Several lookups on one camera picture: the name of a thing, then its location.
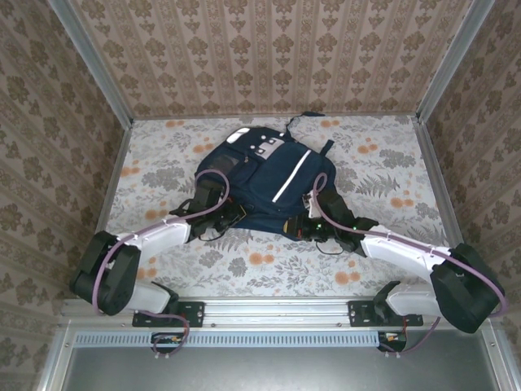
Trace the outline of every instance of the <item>floral wallpaper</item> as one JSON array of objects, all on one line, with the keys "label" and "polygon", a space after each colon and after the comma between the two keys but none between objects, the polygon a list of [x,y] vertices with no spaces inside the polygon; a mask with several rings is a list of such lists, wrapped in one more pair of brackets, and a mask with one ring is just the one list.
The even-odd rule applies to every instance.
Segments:
[{"label": "floral wallpaper", "polygon": [[37,385],[122,137],[44,1],[0,1],[0,389]]},{"label": "floral wallpaper", "polygon": [[73,0],[134,118],[414,112],[471,0]]},{"label": "floral wallpaper", "polygon": [[521,2],[495,2],[427,127],[463,236],[506,288],[521,362]]}]

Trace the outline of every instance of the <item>navy blue backpack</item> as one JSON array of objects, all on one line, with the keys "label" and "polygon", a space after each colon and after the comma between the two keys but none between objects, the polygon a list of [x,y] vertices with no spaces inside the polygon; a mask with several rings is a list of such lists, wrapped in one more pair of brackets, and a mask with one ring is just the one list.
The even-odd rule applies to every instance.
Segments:
[{"label": "navy blue backpack", "polygon": [[[322,116],[305,112],[303,116]],[[313,188],[320,173],[327,174],[324,187],[335,188],[336,169],[326,157],[333,142],[317,153],[285,133],[265,127],[244,126],[206,156],[196,174],[218,169],[230,181],[230,197],[241,204],[247,216],[235,225],[255,231],[284,235],[289,217],[306,211],[303,196]],[[218,175],[209,174],[224,185]]]}]

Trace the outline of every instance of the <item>aluminum frame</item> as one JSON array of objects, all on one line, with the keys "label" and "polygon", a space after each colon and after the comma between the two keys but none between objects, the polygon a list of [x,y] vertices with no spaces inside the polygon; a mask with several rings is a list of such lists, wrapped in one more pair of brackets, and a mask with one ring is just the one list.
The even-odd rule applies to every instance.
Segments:
[{"label": "aluminum frame", "polygon": [[[371,332],[395,331],[401,327],[351,327],[347,302],[366,300],[369,297],[328,298],[184,298],[182,301],[206,303],[204,325],[206,333],[236,332]],[[132,327],[132,312],[116,316],[98,316],[89,303],[75,299],[65,301],[59,331],[51,347],[42,376],[40,391],[61,390],[70,365],[76,336],[80,332],[115,332],[128,335],[143,332],[181,332],[181,328]],[[426,331],[435,320],[425,317],[422,327]],[[500,330],[499,320],[487,320],[480,332],[487,346],[496,381],[501,391],[519,390],[519,371],[506,336]],[[440,322],[439,330],[452,330],[446,321]]]}]

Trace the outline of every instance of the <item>purple cable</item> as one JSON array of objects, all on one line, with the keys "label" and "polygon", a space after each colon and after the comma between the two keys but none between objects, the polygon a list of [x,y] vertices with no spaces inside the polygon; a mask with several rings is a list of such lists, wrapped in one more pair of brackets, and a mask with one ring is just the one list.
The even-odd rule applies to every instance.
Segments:
[{"label": "purple cable", "polygon": [[[415,242],[412,242],[412,241],[404,239],[404,238],[400,238],[398,236],[388,235],[388,234],[384,234],[382,232],[354,230],[353,228],[349,228],[347,226],[342,226],[338,222],[335,222],[334,220],[332,220],[329,216],[327,216],[324,213],[324,211],[322,210],[322,208],[318,204],[318,200],[317,200],[318,182],[322,178],[324,178],[324,183],[325,183],[326,180],[327,180],[327,175],[325,173],[320,173],[315,178],[315,182],[313,184],[313,201],[315,202],[315,205],[317,206],[317,210],[321,214],[321,216],[324,217],[324,219],[327,222],[329,222],[332,226],[335,226],[336,228],[338,228],[338,229],[340,229],[342,231],[351,232],[353,234],[372,235],[372,236],[379,236],[379,237],[382,237],[382,238],[385,238],[385,239],[389,239],[389,240],[395,240],[396,242],[406,244],[406,245],[408,245],[408,246],[410,246],[412,248],[416,248],[418,250],[422,250],[425,253],[430,253],[431,252],[431,248],[428,247],[428,246],[425,246],[425,245],[422,245],[422,244],[417,244]],[[438,257],[442,257],[442,258],[446,259],[447,261],[452,262],[454,265],[462,268],[463,270],[471,273],[472,275],[474,275],[475,277],[477,277],[478,279],[483,281],[489,288],[491,288],[493,290],[493,292],[497,295],[497,298],[499,299],[499,301],[501,303],[501,308],[497,312],[495,312],[494,314],[490,314],[489,317],[494,318],[494,317],[497,317],[497,316],[501,316],[508,310],[508,303],[506,301],[505,296],[503,296],[503,294],[501,293],[499,288],[490,279],[488,279],[485,275],[483,275],[480,272],[478,272],[477,270],[474,270],[471,267],[465,265],[463,262],[459,261],[458,259],[456,259],[454,257],[451,257],[451,256],[449,256],[447,254],[442,253],[441,251],[433,250],[431,253],[433,255],[438,256]]]},{"label": "purple cable", "polygon": [[92,306],[94,307],[94,312],[96,314],[98,314],[98,315],[102,315],[103,314],[99,310],[99,308],[98,308],[99,285],[101,284],[101,278],[103,277],[103,272],[105,271],[105,268],[107,267],[108,262],[111,260],[112,256],[114,255],[114,253],[117,251],[117,249],[119,247],[121,247],[124,243],[126,243],[129,240],[131,240],[131,239],[133,239],[133,238],[135,238],[137,236],[149,233],[149,232],[155,230],[156,228],[164,226],[165,224],[171,224],[171,223],[175,223],[175,222],[185,221],[187,218],[194,218],[194,217],[204,216],[205,214],[211,213],[214,210],[219,209],[226,202],[226,200],[228,199],[228,195],[230,194],[230,182],[228,181],[228,178],[221,171],[218,171],[216,169],[205,169],[205,170],[201,171],[195,177],[195,182],[197,183],[197,180],[202,175],[205,175],[205,174],[217,174],[217,175],[220,175],[224,179],[225,185],[226,185],[226,190],[225,190],[224,196],[222,197],[222,200],[219,201],[216,205],[212,206],[211,208],[203,210],[201,212],[192,213],[192,214],[189,214],[188,216],[172,217],[172,218],[170,218],[168,220],[165,220],[165,221],[162,220],[160,222],[152,224],[151,226],[143,228],[140,231],[137,231],[137,232],[135,232],[135,233],[133,233],[131,235],[128,235],[128,236],[124,237],[123,239],[118,241],[116,244],[114,244],[112,246],[112,248],[108,251],[108,253],[105,256],[105,258],[103,259],[103,262],[101,263],[101,266],[99,267],[98,275],[96,275],[96,280],[94,281],[94,287],[92,289]]}]

